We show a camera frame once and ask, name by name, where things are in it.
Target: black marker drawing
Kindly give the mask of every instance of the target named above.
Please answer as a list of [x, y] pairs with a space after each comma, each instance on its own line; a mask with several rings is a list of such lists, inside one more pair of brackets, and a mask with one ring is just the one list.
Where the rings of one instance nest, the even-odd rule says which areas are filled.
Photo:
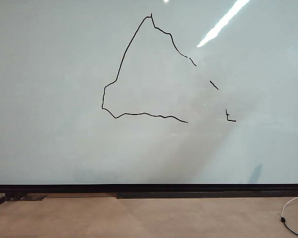
[[219, 88], [218, 88], [217, 86], [215, 86], [215, 84], [214, 84], [212, 81], [210, 81], [210, 83], [211, 83], [216, 89], [219, 90]]
[[227, 119], [228, 121], [236, 122], [236, 120], [230, 120], [230, 119], [228, 119], [229, 114], [227, 113], [227, 110], [226, 110], [226, 109], [225, 109], [225, 112], [226, 112], [226, 119]]
[[104, 99], [105, 99], [106, 88], [107, 88], [108, 86], [114, 84], [115, 82], [117, 82], [118, 77], [119, 77], [119, 73], [120, 73], [120, 69], [121, 69], [121, 67], [122, 67], [122, 65], [123, 65], [123, 61], [124, 61], [124, 58], [125, 58], [125, 56], [126, 56], [127, 50], [128, 50], [128, 48], [129, 48], [129, 46], [131, 45], [131, 42], [132, 42], [133, 39], [135, 38], [136, 34], [138, 33], [138, 31], [139, 31], [141, 25], [143, 24], [143, 22], [144, 22], [146, 19], [149, 19], [149, 18], [151, 19], [152, 24], [153, 24], [153, 27], [154, 27], [155, 29], [157, 29], [157, 30], [161, 31], [162, 33], [164, 33], [164, 34], [170, 36], [171, 41], [172, 41], [172, 44], [173, 44], [173, 46], [175, 47], [175, 49], [178, 51], [178, 53], [179, 53], [180, 55], [182, 55], [183, 57], [189, 59], [189, 60], [191, 61], [191, 63], [192, 63], [194, 66], [196, 66], [196, 64], [193, 62], [193, 60], [192, 60], [191, 58], [189, 58], [189, 57], [187, 57], [186, 55], [182, 54], [182, 53], [178, 50], [178, 48], [176, 47], [176, 45], [175, 45], [175, 43], [174, 43], [174, 41], [173, 41], [173, 37], [172, 37], [172, 35], [171, 35], [170, 33], [167, 33], [167, 32], [165, 32], [165, 31], [163, 31], [163, 30], [161, 30], [160, 28], [158, 28], [158, 27], [155, 26], [154, 21], [153, 21], [153, 17], [152, 17], [152, 13], [151, 13], [150, 16], [146, 16], [146, 17], [142, 20], [142, 22], [141, 22], [140, 25], [138, 26], [136, 32], [134, 33], [133, 37], [131, 38], [131, 41], [130, 41], [129, 44], [127, 45], [127, 48], [126, 48], [126, 50], [125, 50], [125, 52], [124, 52], [123, 58], [122, 58], [122, 60], [121, 60], [121, 62], [120, 62], [120, 65], [119, 65], [119, 69], [118, 69], [118, 73], [117, 73], [116, 79], [115, 79], [113, 82], [107, 84], [107, 85], [104, 87], [103, 101], [102, 101], [102, 104], [101, 104], [101, 108], [104, 109], [104, 110], [106, 110], [107, 112], [109, 112], [109, 114], [110, 114], [113, 118], [115, 118], [115, 119], [120, 118], [120, 117], [122, 117], [122, 116], [124, 116], [124, 115], [132, 115], [132, 116], [148, 115], [148, 116], [156, 117], [156, 118], [174, 118], [174, 119], [176, 119], [176, 120], [178, 120], [178, 121], [180, 121], [180, 122], [188, 123], [187, 121], [180, 120], [179, 118], [174, 117], [174, 116], [152, 115], [152, 114], [149, 114], [149, 113], [123, 113], [123, 114], [121, 114], [121, 115], [119, 115], [119, 116], [116, 117], [116, 116], [115, 116], [114, 114], [112, 114], [107, 108], [104, 107]]

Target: glass whiteboard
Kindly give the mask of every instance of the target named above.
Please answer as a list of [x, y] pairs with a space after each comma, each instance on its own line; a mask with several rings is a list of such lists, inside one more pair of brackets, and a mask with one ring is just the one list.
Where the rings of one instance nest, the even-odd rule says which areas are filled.
[[0, 0], [0, 184], [298, 183], [298, 0]]

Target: beige floor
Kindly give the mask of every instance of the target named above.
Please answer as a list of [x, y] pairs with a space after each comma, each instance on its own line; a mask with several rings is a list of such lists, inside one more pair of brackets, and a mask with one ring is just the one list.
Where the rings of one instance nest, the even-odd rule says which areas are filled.
[[[295, 238], [290, 198], [46, 198], [0, 205], [0, 238]], [[285, 218], [298, 232], [298, 200]]]

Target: white cable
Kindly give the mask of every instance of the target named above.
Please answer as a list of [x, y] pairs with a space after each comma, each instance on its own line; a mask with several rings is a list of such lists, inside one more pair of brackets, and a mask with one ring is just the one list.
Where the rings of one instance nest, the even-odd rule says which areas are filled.
[[292, 200], [290, 200], [288, 203], [286, 203], [286, 204], [284, 205], [283, 210], [282, 210], [282, 213], [280, 214], [281, 217], [282, 217], [283, 214], [284, 214], [284, 209], [286, 208], [286, 206], [287, 206], [289, 203], [291, 203], [292, 201], [294, 201], [295, 199], [297, 199], [297, 198], [298, 198], [298, 197], [293, 198]]

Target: black line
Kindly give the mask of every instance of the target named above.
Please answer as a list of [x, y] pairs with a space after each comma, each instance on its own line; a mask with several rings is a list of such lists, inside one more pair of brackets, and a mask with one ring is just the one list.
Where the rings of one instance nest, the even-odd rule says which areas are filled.
[[120, 70], [121, 70], [121, 67], [122, 67], [122, 65], [123, 65], [124, 58], [125, 58], [126, 53], [127, 53], [127, 51], [128, 51], [128, 48], [129, 48], [129, 46], [131, 45], [131, 42], [134, 40], [136, 34], [138, 33], [138, 31], [139, 31], [141, 25], [142, 25], [143, 22], [144, 22], [146, 19], [148, 19], [148, 18], [151, 18], [153, 27], [154, 27], [155, 29], [157, 29], [157, 30], [161, 31], [162, 33], [164, 33], [164, 34], [166, 34], [166, 35], [169, 35], [169, 36], [171, 37], [172, 44], [173, 44], [173, 46], [175, 47], [175, 49], [178, 51], [178, 53], [179, 53], [180, 55], [182, 55], [183, 57], [189, 59], [189, 60], [192, 62], [192, 64], [193, 64], [194, 66], [196, 66], [196, 64], [193, 62], [193, 60], [192, 60], [191, 58], [185, 56], [184, 54], [182, 54], [182, 53], [178, 50], [178, 48], [176, 47], [176, 45], [175, 45], [175, 43], [174, 43], [174, 41], [173, 41], [173, 37], [172, 37], [172, 35], [171, 35], [170, 33], [167, 33], [167, 32], [165, 32], [165, 31], [163, 31], [163, 30], [161, 30], [160, 28], [158, 28], [158, 27], [155, 26], [154, 21], [153, 21], [153, 17], [152, 17], [152, 13], [151, 13], [150, 16], [146, 16], [146, 17], [142, 20], [142, 22], [141, 22], [140, 25], [138, 26], [137, 30], [135, 31], [133, 37], [131, 38], [129, 44], [127, 45], [127, 48], [126, 48], [126, 50], [125, 50], [125, 52], [124, 52], [124, 54], [123, 54], [123, 58], [122, 58], [122, 60], [121, 60], [121, 62], [120, 62], [120, 65], [119, 65], [119, 69], [118, 69], [118, 73], [117, 73], [116, 79], [115, 79], [113, 82], [107, 84], [107, 85], [104, 87], [103, 101], [102, 101], [102, 104], [101, 104], [101, 108], [104, 109], [104, 110], [106, 110], [106, 111], [107, 111], [113, 118], [115, 118], [115, 119], [120, 118], [120, 117], [122, 117], [122, 116], [124, 116], [124, 115], [132, 115], [132, 116], [148, 115], [148, 116], [155, 117], [155, 118], [174, 118], [174, 119], [176, 119], [176, 120], [178, 120], [178, 121], [180, 121], [180, 122], [188, 123], [187, 121], [180, 120], [179, 118], [174, 117], [174, 116], [152, 115], [152, 114], [149, 114], [149, 113], [135, 113], [135, 114], [134, 114], [134, 113], [123, 113], [123, 114], [121, 114], [121, 115], [119, 115], [119, 116], [116, 117], [116, 116], [115, 116], [114, 114], [112, 114], [107, 108], [104, 107], [104, 99], [105, 99], [106, 88], [107, 88], [108, 86], [114, 84], [115, 82], [117, 82], [118, 77], [119, 77], [119, 73], [120, 73]]
[[226, 112], [226, 120], [236, 122], [236, 120], [230, 120], [230, 119], [228, 119], [229, 114], [227, 113], [227, 110], [226, 109], [225, 109], [225, 112]]
[[216, 89], [219, 90], [219, 88], [218, 88], [217, 86], [215, 86], [215, 84], [214, 84], [212, 81], [210, 81], [210, 83], [211, 83]]

